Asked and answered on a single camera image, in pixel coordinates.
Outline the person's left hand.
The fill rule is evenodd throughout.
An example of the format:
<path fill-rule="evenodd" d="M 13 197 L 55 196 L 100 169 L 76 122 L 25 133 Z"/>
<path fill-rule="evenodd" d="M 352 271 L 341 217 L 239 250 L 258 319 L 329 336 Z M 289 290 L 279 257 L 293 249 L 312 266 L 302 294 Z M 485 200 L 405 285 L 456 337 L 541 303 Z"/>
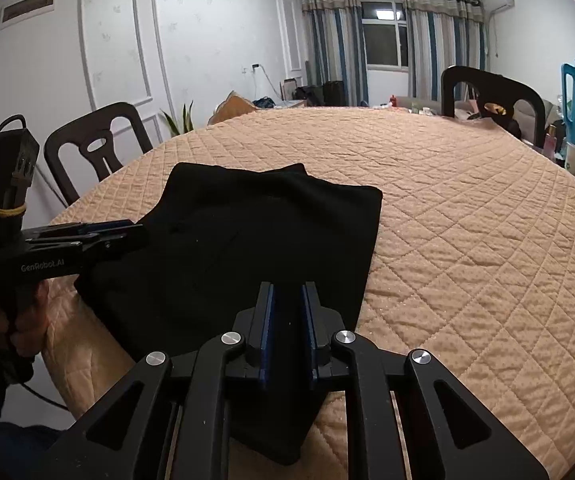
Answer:
<path fill-rule="evenodd" d="M 0 300 L 0 354 L 14 350 L 32 358 L 44 348 L 49 325 L 49 283 L 38 283 L 32 292 Z"/>

